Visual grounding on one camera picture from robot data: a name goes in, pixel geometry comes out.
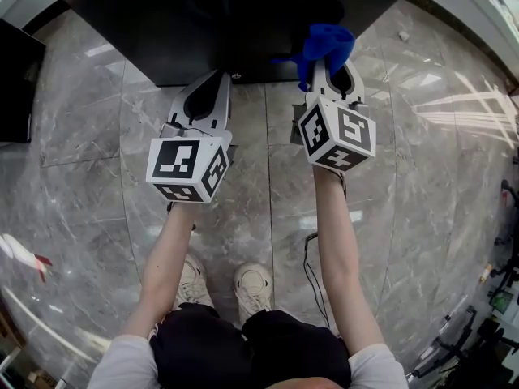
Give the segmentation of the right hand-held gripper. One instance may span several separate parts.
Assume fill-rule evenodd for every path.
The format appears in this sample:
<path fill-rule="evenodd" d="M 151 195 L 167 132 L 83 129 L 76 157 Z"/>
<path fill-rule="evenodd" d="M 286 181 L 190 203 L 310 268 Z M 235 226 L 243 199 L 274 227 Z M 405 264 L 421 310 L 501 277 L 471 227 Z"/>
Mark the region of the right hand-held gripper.
<path fill-rule="evenodd" d="M 290 142 L 304 147 L 310 164 L 338 173 L 376 157 L 376 124 L 353 62 L 348 59 L 332 78 L 325 60 L 314 61 L 309 72 L 309 91 L 317 96 L 293 106 Z M 329 100 L 337 93 L 341 100 Z"/>

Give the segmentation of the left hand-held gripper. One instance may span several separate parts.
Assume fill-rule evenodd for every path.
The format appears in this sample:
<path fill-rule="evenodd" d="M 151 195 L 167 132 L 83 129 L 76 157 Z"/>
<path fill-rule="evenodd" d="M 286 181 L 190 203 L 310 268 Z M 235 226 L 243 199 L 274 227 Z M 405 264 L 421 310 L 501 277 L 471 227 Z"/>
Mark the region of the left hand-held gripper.
<path fill-rule="evenodd" d="M 225 130 L 230 87 L 223 70 L 200 76 L 176 95 L 161 136 L 151 141 L 146 182 L 170 202 L 211 203 L 224 180 L 233 138 Z"/>

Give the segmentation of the blue cleaning cloth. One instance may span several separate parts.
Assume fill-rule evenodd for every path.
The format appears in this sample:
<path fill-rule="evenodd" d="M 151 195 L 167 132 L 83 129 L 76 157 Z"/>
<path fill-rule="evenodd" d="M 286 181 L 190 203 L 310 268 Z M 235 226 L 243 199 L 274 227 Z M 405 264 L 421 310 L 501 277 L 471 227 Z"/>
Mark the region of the blue cleaning cloth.
<path fill-rule="evenodd" d="M 299 88 L 308 92 L 311 84 L 311 66 L 325 60 L 333 78 L 349 59 L 356 39 L 354 34 L 336 24 L 312 24 L 302 50 L 296 54 L 282 54 L 271 58 L 271 63 L 294 62 L 297 65 Z"/>

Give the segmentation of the small black mini fridge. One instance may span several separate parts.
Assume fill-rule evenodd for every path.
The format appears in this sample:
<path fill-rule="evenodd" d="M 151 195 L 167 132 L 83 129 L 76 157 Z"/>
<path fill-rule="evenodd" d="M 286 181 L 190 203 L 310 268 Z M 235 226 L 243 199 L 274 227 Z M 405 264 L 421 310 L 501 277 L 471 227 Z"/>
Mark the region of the small black mini fridge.
<path fill-rule="evenodd" d="M 241 83 L 298 77 L 311 27 L 355 36 L 398 0 L 63 0 L 158 87 L 223 70 Z"/>

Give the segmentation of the person's left forearm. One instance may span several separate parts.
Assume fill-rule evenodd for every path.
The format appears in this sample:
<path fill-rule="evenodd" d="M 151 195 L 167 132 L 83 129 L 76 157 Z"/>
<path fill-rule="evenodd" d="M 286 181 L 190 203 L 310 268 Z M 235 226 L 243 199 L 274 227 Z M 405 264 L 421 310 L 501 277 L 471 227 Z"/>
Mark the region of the person's left forearm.
<path fill-rule="evenodd" d="M 193 203 L 171 207 L 146 262 L 139 301 L 122 329 L 123 335 L 148 337 L 156 323 L 173 309 L 198 213 L 199 206 Z"/>

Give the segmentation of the person's right forearm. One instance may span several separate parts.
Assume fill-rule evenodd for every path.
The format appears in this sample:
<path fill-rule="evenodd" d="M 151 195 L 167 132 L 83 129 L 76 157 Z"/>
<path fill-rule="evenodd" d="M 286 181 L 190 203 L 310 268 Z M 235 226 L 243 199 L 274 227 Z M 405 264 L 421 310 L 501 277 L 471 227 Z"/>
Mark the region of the person's right forearm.
<path fill-rule="evenodd" d="M 327 169 L 313 168 L 322 281 L 337 330 L 351 355 L 384 338 L 359 278 L 358 244 L 343 184 Z"/>

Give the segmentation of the tall black fridge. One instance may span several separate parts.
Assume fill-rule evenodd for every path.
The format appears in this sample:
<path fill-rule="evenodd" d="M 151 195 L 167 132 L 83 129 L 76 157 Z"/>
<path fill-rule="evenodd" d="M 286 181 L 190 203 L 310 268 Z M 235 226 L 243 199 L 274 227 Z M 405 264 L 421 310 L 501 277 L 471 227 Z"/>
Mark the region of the tall black fridge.
<path fill-rule="evenodd" d="M 0 145 L 31 140 L 32 105 L 45 45 L 0 19 Z"/>

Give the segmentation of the grey window ledge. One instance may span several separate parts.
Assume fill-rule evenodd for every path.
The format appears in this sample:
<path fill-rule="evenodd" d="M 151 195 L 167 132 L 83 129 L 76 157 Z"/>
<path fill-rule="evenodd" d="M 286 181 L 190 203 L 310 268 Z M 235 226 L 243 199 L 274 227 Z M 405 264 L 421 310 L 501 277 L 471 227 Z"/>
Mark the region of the grey window ledge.
<path fill-rule="evenodd" d="M 470 31 L 495 56 L 508 78 L 519 84 L 519 29 L 499 0 L 410 0 L 450 24 Z"/>

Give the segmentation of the person's left cream shoe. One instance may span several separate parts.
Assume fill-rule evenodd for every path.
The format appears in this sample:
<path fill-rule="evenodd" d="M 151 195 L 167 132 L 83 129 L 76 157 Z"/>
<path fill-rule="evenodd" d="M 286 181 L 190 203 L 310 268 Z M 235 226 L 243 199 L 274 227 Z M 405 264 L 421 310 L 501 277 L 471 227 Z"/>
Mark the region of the person's left cream shoe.
<path fill-rule="evenodd" d="M 214 307 L 209 294 L 203 264 L 192 254 L 187 254 L 180 278 L 176 304 L 194 303 Z"/>

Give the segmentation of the person's cream shoe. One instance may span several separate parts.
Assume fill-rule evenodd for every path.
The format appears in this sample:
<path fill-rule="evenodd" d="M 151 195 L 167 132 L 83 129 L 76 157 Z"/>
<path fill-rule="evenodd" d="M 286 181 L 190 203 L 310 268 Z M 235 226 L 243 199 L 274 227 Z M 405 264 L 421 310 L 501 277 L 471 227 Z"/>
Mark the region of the person's cream shoe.
<path fill-rule="evenodd" d="M 261 311 L 272 309 L 273 279 L 259 263 L 245 263 L 234 274 L 234 293 L 238 301 L 240 324 Z"/>
<path fill-rule="evenodd" d="M 192 254 L 187 254 L 180 278 L 176 304 L 194 303 L 214 307 L 209 294 L 203 264 Z"/>

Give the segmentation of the person's right cream shoe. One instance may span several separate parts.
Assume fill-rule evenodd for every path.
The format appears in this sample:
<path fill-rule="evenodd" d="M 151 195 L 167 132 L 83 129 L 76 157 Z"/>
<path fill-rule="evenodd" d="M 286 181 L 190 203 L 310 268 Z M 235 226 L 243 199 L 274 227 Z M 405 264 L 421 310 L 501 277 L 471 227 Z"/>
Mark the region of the person's right cream shoe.
<path fill-rule="evenodd" d="M 245 263 L 234 274 L 234 293 L 238 301 L 240 324 L 261 311 L 272 309 L 273 279 L 259 263 Z"/>

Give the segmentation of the black trousers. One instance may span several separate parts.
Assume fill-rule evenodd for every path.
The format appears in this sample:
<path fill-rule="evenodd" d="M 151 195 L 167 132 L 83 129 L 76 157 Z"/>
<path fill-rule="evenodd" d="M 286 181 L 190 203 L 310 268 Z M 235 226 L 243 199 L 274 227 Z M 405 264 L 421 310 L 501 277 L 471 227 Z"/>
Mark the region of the black trousers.
<path fill-rule="evenodd" d="M 182 303 L 149 343 L 162 389 L 265 389 L 296 378 L 352 382 L 349 353 L 329 329 L 281 310 L 262 310 L 241 328 L 211 306 Z"/>

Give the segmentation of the white flower print t-shirt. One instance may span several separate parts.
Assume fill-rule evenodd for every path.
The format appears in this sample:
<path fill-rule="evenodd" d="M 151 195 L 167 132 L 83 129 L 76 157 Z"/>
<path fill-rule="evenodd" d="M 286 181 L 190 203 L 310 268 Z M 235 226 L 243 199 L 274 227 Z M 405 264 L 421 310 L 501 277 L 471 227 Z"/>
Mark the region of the white flower print t-shirt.
<path fill-rule="evenodd" d="M 258 353 L 249 357 L 243 338 L 237 340 L 237 357 L 218 354 L 207 361 L 194 358 L 197 353 L 211 353 L 201 344 L 187 348 L 174 344 L 174 353 L 180 358 L 160 367 L 151 342 L 124 335 L 112 341 L 88 389 L 268 389 L 296 378 L 327 378 L 343 389 L 408 389 L 404 370 L 386 344 L 372 344 L 348 356 L 339 339 L 332 342 L 338 347 L 334 354 L 329 348 L 318 353 L 324 345 L 312 343 L 309 361 L 302 359 L 300 348 L 293 354 L 270 349 L 264 361 Z"/>

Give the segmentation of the small green box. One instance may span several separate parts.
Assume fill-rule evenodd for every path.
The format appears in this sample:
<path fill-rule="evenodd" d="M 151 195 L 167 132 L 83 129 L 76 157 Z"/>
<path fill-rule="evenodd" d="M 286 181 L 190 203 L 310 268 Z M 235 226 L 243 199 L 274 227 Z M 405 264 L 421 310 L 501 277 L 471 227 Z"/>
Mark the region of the small green box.
<path fill-rule="evenodd" d="M 500 314 L 505 314 L 513 300 L 514 295 L 512 293 L 501 290 L 491 298 L 490 305 Z"/>

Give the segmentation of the cardboard box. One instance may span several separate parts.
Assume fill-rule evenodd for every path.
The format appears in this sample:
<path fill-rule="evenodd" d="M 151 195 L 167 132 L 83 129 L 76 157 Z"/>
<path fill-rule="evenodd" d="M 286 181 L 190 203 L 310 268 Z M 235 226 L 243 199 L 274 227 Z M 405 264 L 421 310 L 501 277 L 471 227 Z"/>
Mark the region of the cardboard box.
<path fill-rule="evenodd" d="M 31 371 L 27 380 L 31 389 L 55 389 L 58 384 L 56 379 L 42 369 Z"/>

